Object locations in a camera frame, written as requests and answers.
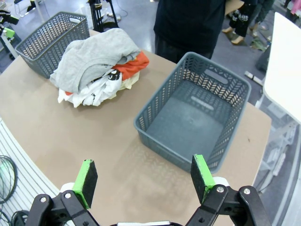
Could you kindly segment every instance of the black shirt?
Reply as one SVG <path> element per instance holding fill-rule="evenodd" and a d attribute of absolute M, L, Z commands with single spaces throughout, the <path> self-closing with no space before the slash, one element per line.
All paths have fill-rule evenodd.
<path fill-rule="evenodd" d="M 177 48 L 212 52 L 224 16 L 225 0 L 159 0 L 154 31 Z"/>

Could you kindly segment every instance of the laundry basket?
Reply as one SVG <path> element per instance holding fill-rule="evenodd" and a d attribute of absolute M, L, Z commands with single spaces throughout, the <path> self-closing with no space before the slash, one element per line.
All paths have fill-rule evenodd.
<path fill-rule="evenodd" d="M 89 36 L 86 16 L 59 12 L 17 45 L 16 51 L 31 69 L 49 79 L 69 43 Z"/>
<path fill-rule="evenodd" d="M 202 154 L 212 173 L 227 155 L 250 84 L 196 53 L 187 53 L 139 112 L 144 145 L 185 171 Z"/>

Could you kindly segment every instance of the gray floor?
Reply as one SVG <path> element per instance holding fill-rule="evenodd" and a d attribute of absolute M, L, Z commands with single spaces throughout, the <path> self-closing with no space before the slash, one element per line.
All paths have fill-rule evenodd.
<path fill-rule="evenodd" d="M 24 0 L 21 3 L 20 8 L 22 9 L 28 6 L 28 2 L 28 0 Z M 86 0 L 45 0 L 44 3 L 40 4 L 40 7 L 43 12 L 43 16 L 45 18 L 49 18 L 49 16 L 53 16 L 59 11 L 75 12 L 85 4 Z M 153 32 L 153 26 L 155 22 L 157 3 L 150 0 L 114 0 L 113 5 L 115 12 L 122 17 L 119 22 L 120 28 L 124 29 L 140 48 L 154 52 L 155 35 Z M 123 17 L 126 13 L 120 7 L 128 12 L 128 16 Z M 15 14 L 14 7 L 11 7 L 11 11 Z M 270 30 L 272 30 L 273 27 L 273 16 L 274 12 L 271 11 L 265 22 Z M 223 28 L 228 27 L 228 23 L 228 19 L 225 19 Z M 41 20 L 38 12 L 35 10 L 25 17 L 20 18 L 19 24 L 13 25 L 13 28 L 17 35 L 21 39 L 24 39 L 39 25 L 41 25 Z M 246 43 L 250 44 L 251 41 L 252 37 L 247 36 Z M 261 54 L 261 51 L 251 49 L 249 46 L 233 46 L 229 42 L 228 38 L 221 33 L 212 60 L 242 77 L 244 77 L 245 71 L 249 71 L 262 79 L 265 76 L 265 72 L 259 71 L 255 68 L 255 63 Z M 10 62 L 11 60 L 8 55 L 1 53 L 0 71 L 3 71 Z M 261 87 L 253 81 L 249 80 L 249 82 L 252 85 L 252 93 L 249 98 L 249 102 L 254 105 L 261 96 Z M 267 209 L 267 213 L 271 220 L 274 219 L 278 210 L 281 194 L 284 193 L 293 158 L 294 155 L 292 152 L 288 152 L 279 176 L 273 179 L 272 183 L 267 188 L 267 191 L 261 195 L 264 206 Z M 254 185 L 256 186 L 260 183 L 263 177 L 264 175 L 259 174 Z"/>

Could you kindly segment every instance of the screw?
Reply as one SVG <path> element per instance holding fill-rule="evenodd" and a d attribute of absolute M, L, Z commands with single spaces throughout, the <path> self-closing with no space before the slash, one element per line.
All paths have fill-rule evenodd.
<path fill-rule="evenodd" d="M 217 192 L 219 193 L 223 193 L 224 192 L 224 188 L 223 187 L 217 187 Z"/>
<path fill-rule="evenodd" d="M 66 199 L 69 199 L 70 197 L 71 197 L 71 194 L 70 194 L 70 193 L 66 193 L 66 194 L 65 194 L 65 198 L 66 198 Z"/>
<path fill-rule="evenodd" d="M 245 194 L 250 194 L 251 191 L 250 191 L 250 189 L 246 188 L 246 189 L 244 190 L 244 193 L 245 193 Z"/>
<path fill-rule="evenodd" d="M 42 198 L 40 199 L 40 202 L 46 202 L 46 198 L 45 198 L 45 197 L 42 197 Z"/>

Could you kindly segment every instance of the striped surface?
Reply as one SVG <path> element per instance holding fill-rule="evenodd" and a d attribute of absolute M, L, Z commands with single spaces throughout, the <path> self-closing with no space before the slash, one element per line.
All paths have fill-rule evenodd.
<path fill-rule="evenodd" d="M 59 190 L 40 171 L 26 152 L 15 140 L 3 120 L 0 118 L 0 155 L 9 156 L 18 168 L 18 181 L 13 196 L 2 206 L 10 218 L 17 210 L 29 210 L 33 199 L 38 194 L 58 195 Z M 7 224 L 0 220 L 0 226 Z"/>

